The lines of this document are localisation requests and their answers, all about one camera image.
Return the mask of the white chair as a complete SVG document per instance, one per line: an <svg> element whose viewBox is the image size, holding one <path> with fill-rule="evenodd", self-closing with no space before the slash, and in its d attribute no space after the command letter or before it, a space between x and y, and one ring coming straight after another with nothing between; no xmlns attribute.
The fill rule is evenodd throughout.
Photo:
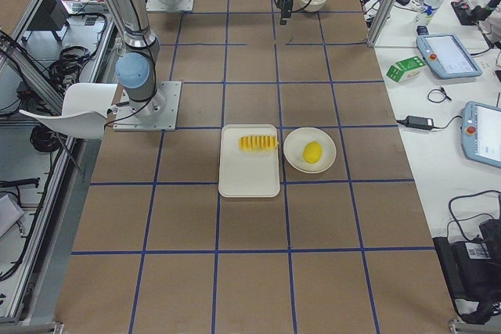
<svg viewBox="0 0 501 334"><path fill-rule="evenodd" d="M116 90L117 84L76 83L66 91L61 115L44 116L25 110L20 110L20 113L63 135L102 139L107 110Z"/></svg>

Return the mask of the lower teach pendant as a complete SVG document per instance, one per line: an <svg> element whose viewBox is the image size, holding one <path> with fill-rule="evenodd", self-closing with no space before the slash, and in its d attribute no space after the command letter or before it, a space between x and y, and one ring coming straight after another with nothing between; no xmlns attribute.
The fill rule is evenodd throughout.
<svg viewBox="0 0 501 334"><path fill-rule="evenodd" d="M463 108L462 120L465 157L500 168L500 108L469 101Z"/></svg>

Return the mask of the white round plate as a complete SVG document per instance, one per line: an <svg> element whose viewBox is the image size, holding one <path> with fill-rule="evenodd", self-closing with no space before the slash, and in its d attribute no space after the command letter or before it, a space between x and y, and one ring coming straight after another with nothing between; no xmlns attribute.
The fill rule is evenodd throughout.
<svg viewBox="0 0 501 334"><path fill-rule="evenodd" d="M326 171L337 157L333 139L314 127L301 127L289 133L283 143L283 151L292 167L308 174Z"/></svg>

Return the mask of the yellow lemon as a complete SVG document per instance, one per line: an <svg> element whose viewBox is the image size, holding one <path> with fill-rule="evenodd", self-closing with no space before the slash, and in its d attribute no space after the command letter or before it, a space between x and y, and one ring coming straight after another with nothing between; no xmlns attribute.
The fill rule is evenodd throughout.
<svg viewBox="0 0 501 334"><path fill-rule="evenodd" d="M302 158L305 162L314 164L319 162L319 160L322 158L322 155L322 146L318 142L312 141L305 146L302 153Z"/></svg>

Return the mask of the teach pendant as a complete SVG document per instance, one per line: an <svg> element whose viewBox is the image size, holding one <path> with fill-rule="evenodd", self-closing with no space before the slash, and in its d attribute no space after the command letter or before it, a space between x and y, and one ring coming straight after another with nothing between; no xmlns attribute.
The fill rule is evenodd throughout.
<svg viewBox="0 0 501 334"><path fill-rule="evenodd" d="M455 34L418 35L416 47L438 78L455 79L482 75L481 68Z"/></svg>
<svg viewBox="0 0 501 334"><path fill-rule="evenodd" d="M469 101L463 108L462 120L465 157L500 168L500 108Z"/></svg>

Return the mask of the white rectangular tray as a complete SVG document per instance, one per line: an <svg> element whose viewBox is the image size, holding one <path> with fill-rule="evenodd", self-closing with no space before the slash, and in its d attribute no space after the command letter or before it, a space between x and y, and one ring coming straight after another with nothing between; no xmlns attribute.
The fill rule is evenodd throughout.
<svg viewBox="0 0 501 334"><path fill-rule="evenodd" d="M279 185L278 148L243 151L244 136L277 137L271 124L227 124L221 133L218 191L226 198L271 198Z"/></svg>

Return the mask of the green white carton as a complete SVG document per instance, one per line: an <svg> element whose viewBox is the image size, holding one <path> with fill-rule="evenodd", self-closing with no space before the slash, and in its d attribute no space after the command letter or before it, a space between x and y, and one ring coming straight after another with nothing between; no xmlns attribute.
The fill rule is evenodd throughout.
<svg viewBox="0 0 501 334"><path fill-rule="evenodd" d="M394 82L407 81L418 76L425 66L425 61L419 56L412 56L390 65L386 76Z"/></svg>

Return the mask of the plastic water bottle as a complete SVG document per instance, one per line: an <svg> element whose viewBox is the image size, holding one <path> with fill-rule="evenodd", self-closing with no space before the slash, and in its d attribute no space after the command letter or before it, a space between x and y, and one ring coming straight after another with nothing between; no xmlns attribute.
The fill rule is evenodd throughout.
<svg viewBox="0 0 501 334"><path fill-rule="evenodd" d="M427 26L444 0L423 0L415 21L419 26Z"/></svg>

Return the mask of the black power adapter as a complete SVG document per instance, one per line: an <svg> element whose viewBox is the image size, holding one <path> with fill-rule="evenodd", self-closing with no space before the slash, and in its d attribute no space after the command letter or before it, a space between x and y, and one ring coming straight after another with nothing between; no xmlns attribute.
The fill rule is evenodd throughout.
<svg viewBox="0 0 501 334"><path fill-rule="evenodd" d="M418 116L406 116L404 119L397 120L397 123L409 128L420 129L420 130L432 130L434 129L434 121L428 117L418 117Z"/></svg>

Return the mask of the upper teach pendant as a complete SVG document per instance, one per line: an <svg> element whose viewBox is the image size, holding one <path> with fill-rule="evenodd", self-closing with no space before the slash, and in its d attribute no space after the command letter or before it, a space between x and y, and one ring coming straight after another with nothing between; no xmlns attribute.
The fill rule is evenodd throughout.
<svg viewBox="0 0 501 334"><path fill-rule="evenodd" d="M416 47L438 78L455 79L482 75L481 68L455 34L418 35Z"/></svg>

